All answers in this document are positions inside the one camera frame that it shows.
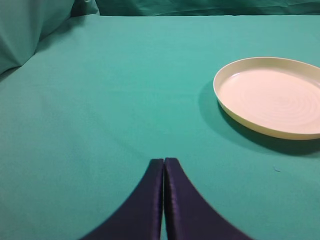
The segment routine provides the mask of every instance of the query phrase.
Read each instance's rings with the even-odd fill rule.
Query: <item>dark blue padding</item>
[[[164,160],[152,159],[141,181],[122,206],[82,240],[159,240],[163,171]]]
[[[168,240],[252,240],[204,200],[176,158],[164,162],[164,214]]]

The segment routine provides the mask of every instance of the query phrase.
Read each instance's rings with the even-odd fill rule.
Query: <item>green tablecloth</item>
[[[0,82],[0,239],[80,238],[164,157],[179,158],[253,238],[320,239],[320,141],[251,132],[212,89],[241,58],[320,66],[319,25],[319,16],[68,20]]]

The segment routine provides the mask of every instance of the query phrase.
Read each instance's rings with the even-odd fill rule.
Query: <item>white plate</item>
[[[240,124],[281,139],[320,138],[320,68],[291,59],[252,57],[214,77],[224,111]]]

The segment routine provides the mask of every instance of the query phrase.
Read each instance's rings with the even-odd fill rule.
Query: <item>green background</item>
[[[122,204],[151,158],[176,157],[204,198],[253,238],[320,239],[320,141],[252,132],[221,111],[212,88],[216,72],[242,58],[320,66],[319,24],[317,16],[69,19],[1,77],[0,238],[78,239]]]
[[[96,0],[107,16],[314,15],[319,0]]]

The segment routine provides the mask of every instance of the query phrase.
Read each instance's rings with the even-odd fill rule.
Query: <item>teal fabric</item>
[[[319,24],[70,18],[0,82],[0,239],[79,239],[164,157],[179,158],[204,198],[253,238],[320,239],[320,141],[241,127],[212,88],[216,72],[242,58],[320,66]]]
[[[97,0],[106,16],[318,15],[320,0]]]
[[[98,12],[94,0],[74,2],[74,0],[1,1],[0,74],[24,64],[34,54],[39,40],[69,18],[71,10],[74,16]]]

